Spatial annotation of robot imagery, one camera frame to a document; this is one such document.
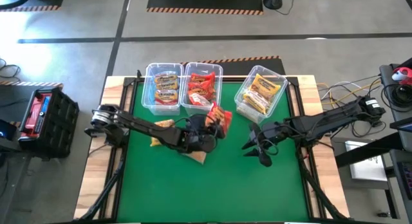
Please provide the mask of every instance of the wooden table frame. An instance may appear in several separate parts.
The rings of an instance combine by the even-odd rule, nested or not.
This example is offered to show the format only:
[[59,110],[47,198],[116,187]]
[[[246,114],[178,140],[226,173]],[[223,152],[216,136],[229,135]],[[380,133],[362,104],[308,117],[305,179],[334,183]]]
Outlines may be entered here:
[[[299,87],[290,86],[290,98],[292,99],[293,109],[291,113],[300,115],[304,111],[305,115],[316,115],[323,112],[317,86],[313,75],[297,75],[287,76],[290,79],[294,78],[295,83]],[[245,78],[245,76],[225,76],[225,79]],[[118,104],[129,110],[132,101],[132,89],[126,85],[133,81],[133,77],[108,77],[104,86],[101,104]],[[324,137],[322,142],[330,144],[330,139]],[[104,138],[94,138],[91,142],[89,151],[92,151],[104,143]],[[307,153],[306,149],[302,149],[303,154],[313,156],[312,160],[306,159],[306,167],[312,171],[315,179],[323,192],[329,197],[330,201],[337,207],[340,213],[349,216],[346,200],[344,197],[341,180],[339,177],[338,168],[336,166],[333,150],[324,145],[316,145],[312,153]],[[109,162],[111,154],[116,152],[116,158]],[[81,217],[89,207],[94,203],[98,195],[102,192],[105,181],[113,173],[113,166],[117,167],[117,162],[120,159],[121,149],[103,148],[93,153],[87,161],[84,171],[83,181],[79,192],[79,198],[75,209],[74,218]],[[115,202],[116,186],[111,190],[108,196],[107,205],[104,207],[105,212],[99,212],[95,218],[112,217],[113,204]],[[331,218],[330,214],[323,208],[319,209],[319,199],[315,195],[313,189],[308,185],[308,195],[311,207],[310,215],[313,218]]]

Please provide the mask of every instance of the yellow and black tape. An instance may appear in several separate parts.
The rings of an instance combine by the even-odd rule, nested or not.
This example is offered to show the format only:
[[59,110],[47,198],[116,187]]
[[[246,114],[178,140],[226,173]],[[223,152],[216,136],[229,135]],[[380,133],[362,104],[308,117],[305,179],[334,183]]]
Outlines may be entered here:
[[7,82],[0,81],[0,86],[54,86],[63,87],[60,82]]
[[214,9],[214,8],[147,8],[147,12],[224,14],[224,15],[263,15],[260,10]]
[[48,6],[27,6],[27,7],[17,7],[0,10],[0,12],[44,12],[44,11],[56,11],[60,8],[57,5],[48,5]]
[[[269,60],[269,59],[280,59],[279,56],[266,56],[266,57],[241,57],[238,59],[223,59],[223,60],[209,60],[209,61],[199,61],[200,63],[218,64],[225,62],[241,62],[241,61],[256,61],[256,60]],[[181,62],[182,65],[186,65],[188,62]]]
[[21,122],[10,122],[13,126],[20,127]]

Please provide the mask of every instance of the white label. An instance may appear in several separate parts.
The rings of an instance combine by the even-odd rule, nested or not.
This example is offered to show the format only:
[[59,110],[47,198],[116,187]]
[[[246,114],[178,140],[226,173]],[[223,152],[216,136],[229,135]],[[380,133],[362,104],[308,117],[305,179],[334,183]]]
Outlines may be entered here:
[[374,103],[378,103],[378,101],[376,101],[375,99],[366,101],[366,105],[370,105],[370,104],[374,104]]

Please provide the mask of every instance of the black metal frame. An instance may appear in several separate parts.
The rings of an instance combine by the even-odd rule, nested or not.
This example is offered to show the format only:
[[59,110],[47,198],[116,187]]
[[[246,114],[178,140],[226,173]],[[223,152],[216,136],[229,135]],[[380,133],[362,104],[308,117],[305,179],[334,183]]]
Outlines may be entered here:
[[[224,78],[224,82],[243,82],[244,78],[243,77],[227,77]],[[120,99],[120,107],[123,109],[124,105],[126,103],[126,95],[129,89],[130,85],[133,85],[133,91],[131,95],[131,103],[129,107],[129,112],[133,113],[134,108],[135,108],[135,102],[136,102],[136,91],[138,84],[140,82],[143,82],[144,80],[141,79],[140,72],[138,72],[138,77],[137,78],[125,78],[124,79],[124,85],[123,85],[123,92],[122,92],[122,97]],[[291,116],[295,115],[293,104],[292,104],[292,92],[291,92],[291,87],[294,88],[295,94],[296,94],[296,102],[297,106],[299,109],[299,114],[304,115],[304,109],[303,109],[303,101],[301,97],[301,93],[299,90],[299,81],[297,77],[288,77],[288,81],[290,82],[290,85],[287,87],[286,90],[286,97],[289,103],[289,112]],[[297,152],[299,153],[299,156],[302,156],[302,153],[300,151],[301,146],[299,143],[295,142],[295,147],[298,150]],[[314,154],[311,148],[307,149],[308,151],[308,159],[310,161],[310,173],[314,177],[314,180],[317,184],[319,184],[319,178],[317,175],[316,171],[316,164],[315,164],[315,159],[314,159]],[[122,154],[125,156],[124,159],[124,164],[126,164],[126,155],[127,155],[127,146],[122,148]],[[116,157],[116,149],[112,150],[109,158],[109,165],[108,165],[108,176],[107,178],[111,177],[111,173],[113,172],[113,167],[114,167],[114,162],[115,162],[115,157]],[[310,200],[310,193],[309,193],[309,188],[308,188],[308,182],[306,181],[305,177],[303,176],[303,166],[299,163],[299,170],[301,173],[301,180],[302,180],[302,185],[303,185],[303,192],[305,196],[305,202],[306,202],[306,211],[308,212],[308,217],[309,220],[308,222],[310,223],[338,223],[338,224],[372,224],[370,222],[363,222],[363,221],[353,221],[351,219],[328,219],[326,217],[326,211],[324,208],[323,203],[321,202],[321,199],[317,196],[317,204],[318,204],[318,209],[319,209],[319,214],[321,215],[320,218],[315,218],[314,213],[313,213],[313,207],[312,203]],[[78,221],[79,223],[116,223],[117,221],[117,213],[118,213],[118,206],[120,202],[120,194],[122,192],[122,182],[123,182],[123,174],[120,176],[120,178],[117,181],[117,186],[116,186],[116,191],[115,191],[115,199],[114,199],[114,204],[113,204],[113,210],[111,213],[110,218],[105,218],[104,216],[106,215],[106,207],[107,207],[107,200],[105,201],[105,204],[100,208],[99,212],[99,219],[94,219],[94,220],[80,220]],[[264,222],[264,223],[270,223],[270,224],[275,224],[275,223],[283,223],[283,222]]]

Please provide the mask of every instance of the battery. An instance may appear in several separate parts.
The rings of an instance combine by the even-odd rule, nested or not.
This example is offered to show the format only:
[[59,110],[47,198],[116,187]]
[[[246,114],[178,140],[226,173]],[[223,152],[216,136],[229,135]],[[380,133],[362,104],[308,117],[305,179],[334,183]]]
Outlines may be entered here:
[[67,157],[78,116],[79,105],[61,88],[34,91],[20,125],[21,149],[40,158]]

